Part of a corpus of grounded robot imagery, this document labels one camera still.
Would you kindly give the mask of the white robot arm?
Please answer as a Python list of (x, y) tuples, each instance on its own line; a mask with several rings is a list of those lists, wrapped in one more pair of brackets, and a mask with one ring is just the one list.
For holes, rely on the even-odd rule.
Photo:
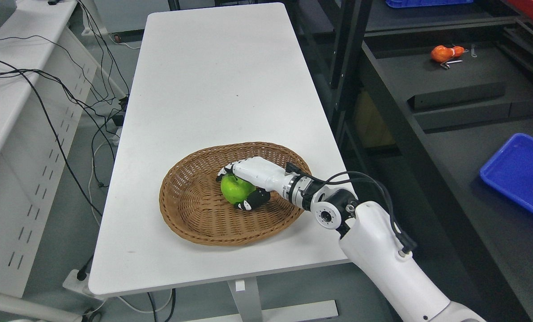
[(387, 188), (369, 175), (346, 171), (349, 182), (375, 185), (387, 207), (357, 200), (335, 177), (315, 178), (292, 163), (285, 169), (282, 196), (307, 210), (339, 235), (343, 253), (377, 286), (404, 322), (481, 322), (483, 318), (451, 301), (412, 257), (415, 242), (399, 228)]

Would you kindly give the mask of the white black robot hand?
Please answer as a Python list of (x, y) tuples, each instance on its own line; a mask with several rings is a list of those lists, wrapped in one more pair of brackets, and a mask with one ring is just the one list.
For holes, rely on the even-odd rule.
[(254, 186), (254, 191), (248, 192), (246, 196), (238, 196), (229, 201), (234, 208), (244, 211), (256, 210), (267, 203), (272, 191), (289, 200), (291, 181), (294, 179), (285, 169), (262, 157), (250, 157), (227, 164), (219, 171), (215, 181), (221, 182), (225, 177)]

